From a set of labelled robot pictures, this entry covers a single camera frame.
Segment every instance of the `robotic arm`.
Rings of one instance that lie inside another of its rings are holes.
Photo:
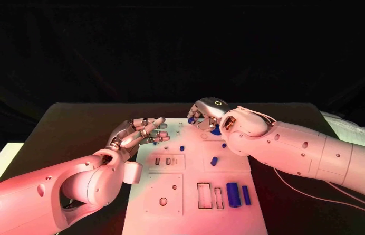
[[[240,156],[252,155],[286,173],[334,182],[365,194],[364,146],[276,121],[242,106],[231,110],[218,98],[201,99],[188,118],[204,131],[220,127],[223,139]]]
[[[93,155],[0,183],[0,234],[57,234],[116,199],[123,182],[138,184],[139,144],[171,140],[165,118],[126,120]],[[61,206],[60,190],[73,200]]]

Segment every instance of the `black tabletop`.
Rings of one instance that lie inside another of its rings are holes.
[[[312,104],[231,104],[231,107],[237,105],[269,114],[279,121],[337,137]],[[2,181],[91,155],[104,148],[113,129],[126,119],[161,116],[185,118],[191,106],[192,104],[55,104],[44,115]],[[269,166],[253,157],[249,159],[269,234],[365,233],[364,211],[302,195],[285,185]],[[305,193],[361,205],[324,181],[280,174],[291,185]],[[120,235],[129,195],[130,185],[125,184],[113,203],[80,220],[61,234]]]

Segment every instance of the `cable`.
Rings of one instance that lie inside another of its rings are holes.
[[[345,195],[348,195],[351,198],[354,198],[357,201],[363,202],[365,204],[365,201],[360,198],[357,198],[353,194],[350,194],[348,192],[345,192],[340,187],[337,187],[331,182],[327,181],[327,183],[335,188],[338,189]]]
[[[355,205],[353,205],[353,204],[350,204],[350,203],[340,202],[340,201],[334,201],[334,200],[330,200],[330,199],[324,199],[324,198],[315,197],[315,196],[312,196],[312,195],[304,193],[302,191],[299,191],[298,189],[295,189],[295,187],[292,187],[292,186],[288,184],[288,182],[286,182],[285,179],[282,178],[282,176],[280,176],[280,174],[279,174],[276,168],[275,168],[275,171],[276,171],[276,174],[278,174],[279,178],[280,178],[282,181],[286,183],[286,185],[288,185],[293,190],[296,190],[299,193],[302,193],[304,195],[306,195],[306,196],[309,196],[309,197],[312,197],[312,198],[315,198],[315,199],[319,199],[319,200],[322,200],[322,201],[327,201],[327,202],[334,202],[334,203],[340,203],[340,204],[348,205],[348,206],[355,207],[355,208],[358,208],[360,210],[365,211],[365,208],[363,208],[363,207],[360,207],[360,206],[355,206]]]

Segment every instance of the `white board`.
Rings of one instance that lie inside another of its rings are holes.
[[[267,234],[247,157],[236,155],[229,147],[223,148],[221,137],[198,130],[187,119],[166,119],[166,123],[172,140],[139,148],[143,174],[141,184],[132,185],[123,234]],[[218,157],[216,166],[211,165],[214,156]],[[240,186],[243,206],[239,208],[231,208],[229,203],[230,182]],[[201,183],[210,183],[211,198],[205,189],[204,200],[213,200],[211,209],[200,209]],[[244,202],[244,185],[249,186],[250,206]],[[217,199],[223,200],[218,208]]]

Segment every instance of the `black curtain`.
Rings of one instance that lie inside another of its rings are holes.
[[[55,102],[311,102],[364,123],[364,0],[2,0],[2,138]]]

